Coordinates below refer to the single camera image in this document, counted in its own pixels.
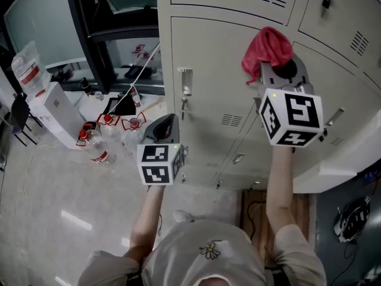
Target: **bottle label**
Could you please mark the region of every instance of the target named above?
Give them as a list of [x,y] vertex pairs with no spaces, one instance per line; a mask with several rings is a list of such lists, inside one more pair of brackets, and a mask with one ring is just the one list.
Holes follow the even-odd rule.
[[36,63],[33,63],[21,76],[20,82],[23,85],[29,83],[39,73],[40,69]]
[[109,154],[105,151],[100,157],[96,159],[90,159],[91,161],[102,163],[108,159]]
[[135,107],[140,107],[140,97],[138,94],[132,96],[133,103]]

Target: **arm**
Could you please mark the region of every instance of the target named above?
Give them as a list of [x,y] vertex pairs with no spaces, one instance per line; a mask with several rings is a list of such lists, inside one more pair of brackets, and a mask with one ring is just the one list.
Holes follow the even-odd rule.
[[124,257],[129,257],[141,263],[152,252],[164,188],[164,186],[150,187],[139,217],[132,228],[130,248]]
[[292,149],[273,147],[273,161],[268,178],[266,215],[276,235],[286,225],[295,224],[291,213]]

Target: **red cloth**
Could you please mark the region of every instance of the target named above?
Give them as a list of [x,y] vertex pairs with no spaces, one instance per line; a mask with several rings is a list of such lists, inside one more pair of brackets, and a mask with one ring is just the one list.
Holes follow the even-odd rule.
[[284,66],[293,55],[291,43],[279,31],[272,27],[264,27],[252,40],[242,59],[242,68],[252,76],[254,82],[261,74],[260,62],[271,63],[272,67]]

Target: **water bottle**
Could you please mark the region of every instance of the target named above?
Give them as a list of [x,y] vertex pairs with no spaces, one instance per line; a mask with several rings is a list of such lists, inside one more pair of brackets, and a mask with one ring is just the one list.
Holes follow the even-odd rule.
[[113,117],[111,117],[109,114],[106,114],[103,119],[105,120],[106,125],[101,125],[102,136],[105,136],[116,143],[123,144],[121,140],[120,130],[116,126],[112,125]]
[[124,144],[126,148],[136,156],[138,144],[144,138],[145,124],[141,124],[138,119],[133,118],[129,122],[129,128],[125,131]]
[[108,145],[98,131],[82,129],[79,136],[85,141],[85,150],[91,161],[105,167],[115,162],[117,155],[108,151]]
[[36,43],[29,42],[12,60],[12,71],[24,93],[38,97],[45,92],[50,82],[50,74],[41,63]]

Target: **tiled floor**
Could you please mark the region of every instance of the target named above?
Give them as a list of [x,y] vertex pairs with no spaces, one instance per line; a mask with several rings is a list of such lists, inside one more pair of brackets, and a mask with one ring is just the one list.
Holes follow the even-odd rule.
[[[9,150],[0,204],[0,278],[7,285],[76,285],[94,250],[126,252],[146,187],[132,160],[119,155],[113,169],[99,168],[81,151],[42,146],[59,141],[37,126],[32,131],[40,138],[37,147],[13,137],[1,141]],[[239,207],[236,191],[168,187],[162,236],[175,224],[173,210],[236,223]]]

